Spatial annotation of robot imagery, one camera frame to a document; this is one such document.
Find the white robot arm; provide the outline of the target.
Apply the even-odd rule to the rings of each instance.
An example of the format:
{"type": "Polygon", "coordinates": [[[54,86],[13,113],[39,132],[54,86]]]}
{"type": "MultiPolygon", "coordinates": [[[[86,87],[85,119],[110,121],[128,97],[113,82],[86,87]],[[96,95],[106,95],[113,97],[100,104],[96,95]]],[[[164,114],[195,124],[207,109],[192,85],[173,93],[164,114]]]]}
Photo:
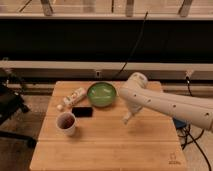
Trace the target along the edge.
{"type": "Polygon", "coordinates": [[[125,124],[145,107],[213,132],[213,100],[152,91],[147,84],[147,77],[135,72],[120,87],[119,96],[128,108],[125,124]]]}

